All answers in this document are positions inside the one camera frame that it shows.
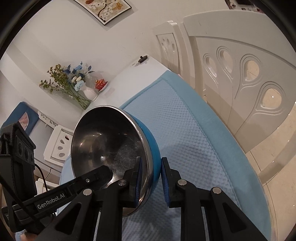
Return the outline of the blue steel bowl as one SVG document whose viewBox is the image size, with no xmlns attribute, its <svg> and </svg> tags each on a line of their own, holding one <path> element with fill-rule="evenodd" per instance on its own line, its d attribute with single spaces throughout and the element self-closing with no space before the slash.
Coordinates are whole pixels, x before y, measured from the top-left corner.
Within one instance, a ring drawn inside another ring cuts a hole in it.
<svg viewBox="0 0 296 241">
<path fill-rule="evenodd" d="M 157 186 L 161 155 L 154 136 L 138 118 L 109 105 L 90 109 L 76 125 L 71 143 L 75 177 L 105 165 L 112 170 L 111 182 L 115 182 L 134 167 L 137 157 L 142 158 L 143 166 L 139 204 L 124 208 L 123 216 L 139 211 Z"/>
</svg>

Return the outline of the light blue table mat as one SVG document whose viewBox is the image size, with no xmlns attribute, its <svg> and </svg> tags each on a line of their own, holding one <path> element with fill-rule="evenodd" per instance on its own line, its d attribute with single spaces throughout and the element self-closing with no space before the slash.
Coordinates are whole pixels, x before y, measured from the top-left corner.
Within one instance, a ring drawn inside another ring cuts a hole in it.
<svg viewBox="0 0 296 241">
<path fill-rule="evenodd" d="M 257 174 L 220 118 L 182 78 L 167 71 L 121 108 L 148 127 L 171 168 L 198 188 L 221 188 L 271 240 Z"/>
</svg>

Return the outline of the white chair left side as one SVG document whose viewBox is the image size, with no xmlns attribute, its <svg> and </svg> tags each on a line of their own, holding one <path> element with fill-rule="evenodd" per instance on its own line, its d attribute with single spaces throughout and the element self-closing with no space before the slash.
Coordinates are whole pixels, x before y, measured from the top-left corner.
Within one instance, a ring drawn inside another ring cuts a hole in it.
<svg viewBox="0 0 296 241">
<path fill-rule="evenodd" d="M 54 128 L 44 150 L 44 159 L 56 166 L 63 167 L 70 155 L 73 130 L 62 125 Z"/>
</svg>

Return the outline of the blue cloth cover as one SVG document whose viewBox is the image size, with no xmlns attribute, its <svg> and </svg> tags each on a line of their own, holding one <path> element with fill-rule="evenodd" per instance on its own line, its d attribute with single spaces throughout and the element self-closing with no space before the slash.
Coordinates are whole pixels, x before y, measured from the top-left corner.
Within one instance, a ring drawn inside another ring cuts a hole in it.
<svg viewBox="0 0 296 241">
<path fill-rule="evenodd" d="M 39 120 L 38 114 L 26 103 L 20 102 L 11 112 L 8 119 L 1 126 L 1 130 L 18 121 L 24 131 L 29 135 Z"/>
</svg>

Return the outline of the white ceramic flower vase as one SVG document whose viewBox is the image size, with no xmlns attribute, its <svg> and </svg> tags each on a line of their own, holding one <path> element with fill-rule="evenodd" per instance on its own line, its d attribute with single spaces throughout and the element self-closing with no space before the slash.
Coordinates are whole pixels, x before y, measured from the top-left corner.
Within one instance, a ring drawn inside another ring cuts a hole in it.
<svg viewBox="0 0 296 241">
<path fill-rule="evenodd" d="M 98 96 L 98 93 L 94 89 L 88 87 L 86 84 L 84 84 L 80 88 L 80 90 L 82 90 L 82 92 L 84 93 L 86 98 L 89 99 L 90 101 L 94 101 L 96 99 L 96 97 Z"/>
</svg>

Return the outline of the small black lid knob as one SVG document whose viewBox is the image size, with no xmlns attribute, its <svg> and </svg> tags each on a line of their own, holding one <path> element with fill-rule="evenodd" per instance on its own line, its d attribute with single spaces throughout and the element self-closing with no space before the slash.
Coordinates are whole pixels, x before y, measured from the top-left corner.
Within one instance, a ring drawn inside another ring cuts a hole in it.
<svg viewBox="0 0 296 241">
<path fill-rule="evenodd" d="M 145 60 L 147 60 L 148 56 L 145 55 L 145 56 L 140 56 L 140 59 L 138 60 L 138 63 L 143 63 Z"/>
</svg>

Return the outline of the glass vase with greenery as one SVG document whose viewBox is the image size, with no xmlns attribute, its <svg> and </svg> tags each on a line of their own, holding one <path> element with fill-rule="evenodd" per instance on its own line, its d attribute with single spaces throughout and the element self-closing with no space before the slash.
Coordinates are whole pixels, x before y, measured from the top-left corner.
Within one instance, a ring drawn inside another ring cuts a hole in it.
<svg viewBox="0 0 296 241">
<path fill-rule="evenodd" d="M 50 93 L 60 92 L 70 97 L 85 110 L 89 106 L 90 100 L 83 97 L 79 91 L 86 85 L 87 75 L 93 73 L 93 71 L 91 71 L 91 66 L 84 70 L 82 65 L 83 62 L 81 61 L 75 68 L 71 68 L 71 65 L 63 67 L 60 64 L 55 67 L 52 66 L 47 71 L 49 79 L 41 80 L 39 86 Z"/>
</svg>

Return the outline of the large white chair right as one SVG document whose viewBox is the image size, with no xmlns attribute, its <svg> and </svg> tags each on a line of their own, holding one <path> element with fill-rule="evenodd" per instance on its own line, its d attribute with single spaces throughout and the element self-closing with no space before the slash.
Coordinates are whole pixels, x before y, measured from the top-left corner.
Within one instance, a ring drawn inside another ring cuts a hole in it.
<svg viewBox="0 0 296 241">
<path fill-rule="evenodd" d="M 208 105 L 248 152 L 270 136 L 295 103 L 295 51 L 276 24 L 254 11 L 184 17 Z"/>
</svg>

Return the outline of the white chair far end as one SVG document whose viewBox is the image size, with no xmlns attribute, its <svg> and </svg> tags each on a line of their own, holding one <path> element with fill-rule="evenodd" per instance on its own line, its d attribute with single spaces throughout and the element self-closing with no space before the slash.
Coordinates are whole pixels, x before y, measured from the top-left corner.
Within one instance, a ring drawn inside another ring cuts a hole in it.
<svg viewBox="0 0 296 241">
<path fill-rule="evenodd" d="M 179 25 L 166 21 L 153 28 L 161 52 L 161 63 L 190 84 L 190 66 Z"/>
</svg>

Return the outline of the framed floral wall picture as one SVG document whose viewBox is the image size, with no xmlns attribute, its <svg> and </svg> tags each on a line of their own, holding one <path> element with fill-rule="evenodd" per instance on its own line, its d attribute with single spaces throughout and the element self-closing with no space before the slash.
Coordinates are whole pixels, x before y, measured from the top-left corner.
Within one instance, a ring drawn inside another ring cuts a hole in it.
<svg viewBox="0 0 296 241">
<path fill-rule="evenodd" d="M 132 9 L 132 6 L 123 0 L 77 0 L 75 2 L 104 26 L 122 13 Z"/>
</svg>

